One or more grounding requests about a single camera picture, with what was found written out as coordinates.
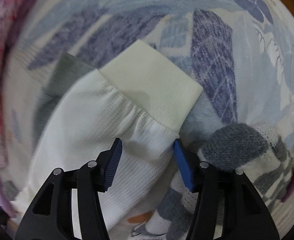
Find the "white knit fabric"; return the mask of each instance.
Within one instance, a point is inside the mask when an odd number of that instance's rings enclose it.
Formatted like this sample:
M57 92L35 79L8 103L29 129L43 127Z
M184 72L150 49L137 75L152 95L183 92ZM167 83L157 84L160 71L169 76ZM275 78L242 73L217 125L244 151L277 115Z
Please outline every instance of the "white knit fabric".
M131 60L133 47L137 57L139 53L144 55L146 46L142 42L135 43L121 54L117 65L107 64L104 68L108 71L103 68L90 72L66 93L37 146L27 185L14 202L18 211L26 211L53 169L80 168L109 149L116 137L123 142L123 154L112 187L99 195L107 229L116 225L149 192L166 168L172 156L172 143L179 137L183 119L202 88L148 46L151 61L146 59L132 66L144 69L141 73L146 73L148 68L152 70L144 76L146 81L138 86L131 76L134 70L124 65ZM155 60L166 65L166 73L154 68ZM114 77L113 68L123 69L125 74L121 79ZM112 84L102 74L104 72L108 73ZM157 103L142 104L147 109L140 108L128 99L135 99L135 91L145 95L149 102Z

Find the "blue floral fabric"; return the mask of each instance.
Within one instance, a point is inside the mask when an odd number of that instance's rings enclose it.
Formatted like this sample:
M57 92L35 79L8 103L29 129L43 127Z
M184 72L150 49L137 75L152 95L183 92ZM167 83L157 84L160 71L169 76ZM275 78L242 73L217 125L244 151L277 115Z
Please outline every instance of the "blue floral fabric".
M39 0L12 58L37 81L29 93L38 95L63 52L101 68L141 39L204 88L181 129L185 145L197 150L225 125L266 121L283 131L291 148L294 24L271 1ZM8 68L14 71L14 64ZM23 82L32 83L28 78ZM36 99L28 104L38 111ZM17 115L12 118L24 119ZM14 130L20 141L27 136L28 129Z

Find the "cream ribbed cuff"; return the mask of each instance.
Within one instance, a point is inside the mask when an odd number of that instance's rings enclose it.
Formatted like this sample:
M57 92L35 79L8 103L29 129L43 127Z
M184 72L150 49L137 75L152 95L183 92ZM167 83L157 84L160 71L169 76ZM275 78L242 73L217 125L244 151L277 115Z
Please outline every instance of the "cream ribbed cuff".
M176 132L203 90L170 60L140 40L100 71L131 101Z

